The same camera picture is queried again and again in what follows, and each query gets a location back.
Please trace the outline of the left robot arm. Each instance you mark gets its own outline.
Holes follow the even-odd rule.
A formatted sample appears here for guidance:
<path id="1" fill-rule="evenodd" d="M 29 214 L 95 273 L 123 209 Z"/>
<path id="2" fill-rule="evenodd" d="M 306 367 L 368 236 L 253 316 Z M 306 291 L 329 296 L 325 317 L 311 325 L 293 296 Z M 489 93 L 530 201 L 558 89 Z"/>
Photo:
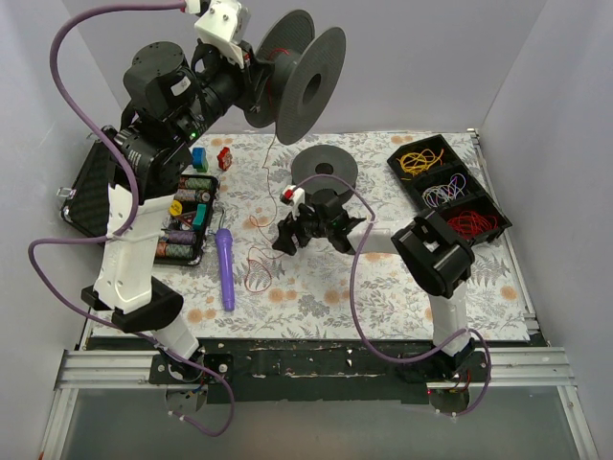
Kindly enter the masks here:
<path id="1" fill-rule="evenodd" d="M 151 334 L 168 370 L 185 383 L 203 375 L 199 343 L 181 316 L 182 296 L 153 278 L 152 269 L 191 146 L 231 106 L 254 109 L 274 75 L 278 50 L 254 51 L 247 43 L 240 49 L 244 65 L 203 42 L 191 59 L 172 42 L 145 46 L 124 74 L 130 100 L 121 127 L 102 140 L 121 157 L 107 168 L 102 267 L 81 298 L 111 311 L 112 327 Z"/>

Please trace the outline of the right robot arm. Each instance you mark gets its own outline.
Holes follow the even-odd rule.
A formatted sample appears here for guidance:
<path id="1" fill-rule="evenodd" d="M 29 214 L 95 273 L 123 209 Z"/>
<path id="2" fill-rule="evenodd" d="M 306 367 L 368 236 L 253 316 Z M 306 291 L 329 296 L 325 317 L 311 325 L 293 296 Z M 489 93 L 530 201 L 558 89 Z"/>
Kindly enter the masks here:
<path id="1" fill-rule="evenodd" d="M 352 321 L 365 347 L 375 356 L 398 365 L 423 363 L 432 375 L 458 379 L 468 368 L 474 351 L 467 325 L 466 282 L 475 261 L 470 245 L 459 237 L 435 211 L 419 213 L 410 223 L 379 222 L 354 218 L 337 194 L 324 189 L 305 202 L 305 191 L 286 187 L 280 201 L 289 206 L 287 217 L 278 222 L 278 238 L 272 248 L 293 256 L 313 239 L 326 239 L 341 254 L 353 256 L 350 273 Z M 432 348 L 412 357 L 392 357 L 379 351 L 365 335 L 355 305 L 355 281 L 361 254 L 398 255 L 414 281 L 426 292 L 432 313 Z"/>

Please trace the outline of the floral patterned table mat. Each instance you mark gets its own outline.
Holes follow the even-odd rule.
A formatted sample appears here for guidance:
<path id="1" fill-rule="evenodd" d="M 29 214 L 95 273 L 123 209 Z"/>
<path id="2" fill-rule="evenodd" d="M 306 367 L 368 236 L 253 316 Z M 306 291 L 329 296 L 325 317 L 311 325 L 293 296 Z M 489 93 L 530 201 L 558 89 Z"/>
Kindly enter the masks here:
<path id="1" fill-rule="evenodd" d="M 416 133 L 311 134 L 284 146 L 268 134 L 212 134 L 199 146 L 214 159 L 228 147 L 234 161 L 227 172 L 212 168 L 224 224 L 231 231 L 236 306 L 221 304 L 216 246 L 208 242 L 196 266 L 158 265 L 155 276 L 184 298 L 183 316 L 199 337 L 328 338 L 359 337 L 350 309 L 353 259 L 315 240 L 294 256 L 275 252 L 277 222 L 287 208 L 277 198 L 290 181 L 293 158 L 315 145 L 350 153 L 358 165 L 358 196 L 347 204 L 353 216 L 409 222 L 416 209 L 387 164 L 388 157 Z M 355 305 L 370 339 L 429 339 L 432 313 L 426 294 L 402 259 L 364 254 L 357 263 Z"/>

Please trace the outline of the red toy block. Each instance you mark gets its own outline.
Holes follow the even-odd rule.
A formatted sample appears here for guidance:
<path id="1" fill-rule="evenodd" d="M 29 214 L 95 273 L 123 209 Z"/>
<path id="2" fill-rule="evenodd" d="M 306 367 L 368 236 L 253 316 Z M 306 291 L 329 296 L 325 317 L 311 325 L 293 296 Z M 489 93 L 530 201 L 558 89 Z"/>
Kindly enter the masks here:
<path id="1" fill-rule="evenodd" d="M 233 155 L 228 147 L 223 147 L 216 157 L 218 167 L 222 171 L 228 171 L 233 164 Z"/>

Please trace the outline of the purple toy microphone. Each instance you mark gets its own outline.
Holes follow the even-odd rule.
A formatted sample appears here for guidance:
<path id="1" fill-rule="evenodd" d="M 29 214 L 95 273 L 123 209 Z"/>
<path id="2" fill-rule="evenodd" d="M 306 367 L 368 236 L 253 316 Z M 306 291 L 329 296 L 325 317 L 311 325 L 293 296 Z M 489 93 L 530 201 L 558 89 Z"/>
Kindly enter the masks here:
<path id="1" fill-rule="evenodd" d="M 236 305 L 233 271 L 234 240 L 232 233 L 227 228 L 220 228 L 216 232 L 215 240 L 221 282 L 222 306 L 225 311 L 232 312 L 235 310 Z"/>

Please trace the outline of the blue green toy block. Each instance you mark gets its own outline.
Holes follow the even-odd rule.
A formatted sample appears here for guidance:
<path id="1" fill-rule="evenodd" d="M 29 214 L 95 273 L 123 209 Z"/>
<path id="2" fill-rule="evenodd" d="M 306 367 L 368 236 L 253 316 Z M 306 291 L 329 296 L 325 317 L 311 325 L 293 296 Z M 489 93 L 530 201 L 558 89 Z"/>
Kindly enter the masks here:
<path id="1" fill-rule="evenodd" d="M 193 148 L 192 156 L 193 168 L 199 173 L 206 173 L 209 170 L 206 150 L 204 148 Z"/>

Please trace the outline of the black poker chip case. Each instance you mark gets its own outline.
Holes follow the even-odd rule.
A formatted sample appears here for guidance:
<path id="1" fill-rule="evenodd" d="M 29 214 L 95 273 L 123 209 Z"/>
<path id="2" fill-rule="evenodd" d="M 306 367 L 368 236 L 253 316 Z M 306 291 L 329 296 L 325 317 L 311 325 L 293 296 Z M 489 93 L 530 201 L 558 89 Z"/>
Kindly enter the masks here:
<path id="1" fill-rule="evenodd" d="M 163 235 L 157 244 L 155 262 L 198 265 L 218 188 L 218 180 L 212 176 L 185 172 L 192 164 L 193 144 L 201 132 L 191 128 L 186 139 L 178 135 L 155 139 L 135 124 L 121 130 L 106 126 L 102 132 L 114 141 L 133 168 L 140 204 L 153 198 L 172 197 L 161 224 Z M 63 220 L 86 237 L 105 235 L 111 185 L 129 187 L 114 156 L 102 141 L 97 140 L 64 199 Z"/>

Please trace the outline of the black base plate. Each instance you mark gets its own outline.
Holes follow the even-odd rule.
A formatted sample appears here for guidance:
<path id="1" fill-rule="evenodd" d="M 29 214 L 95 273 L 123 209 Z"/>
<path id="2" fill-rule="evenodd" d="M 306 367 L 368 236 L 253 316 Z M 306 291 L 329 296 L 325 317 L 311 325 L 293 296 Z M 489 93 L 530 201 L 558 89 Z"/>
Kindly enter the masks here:
<path id="1" fill-rule="evenodd" d="M 315 401 L 429 402 L 428 384 L 463 399 L 485 382 L 483 352 L 459 359 L 442 354 L 415 364 L 394 364 L 359 340 L 203 339 L 201 363 L 217 372 L 239 403 Z"/>

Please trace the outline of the aluminium frame rail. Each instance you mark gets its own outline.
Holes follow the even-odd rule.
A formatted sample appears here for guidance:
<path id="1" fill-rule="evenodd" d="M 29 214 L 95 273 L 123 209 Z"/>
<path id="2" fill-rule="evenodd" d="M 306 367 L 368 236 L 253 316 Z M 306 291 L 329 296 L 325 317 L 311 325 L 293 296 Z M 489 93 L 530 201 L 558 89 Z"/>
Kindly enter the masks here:
<path id="1" fill-rule="evenodd" d="M 579 457 L 595 459 L 597 449 L 583 415 L 577 383 L 568 357 L 561 347 L 493 346 L 484 353 L 487 376 L 480 386 L 554 387 L 563 405 Z M 67 433 L 67 420 L 80 389 L 164 389 L 187 391 L 190 385 L 170 374 L 169 366 L 156 351 L 98 350 L 69 351 L 62 357 L 56 395 L 42 451 L 59 456 Z M 428 384 L 429 390 L 449 392 L 440 384 Z"/>

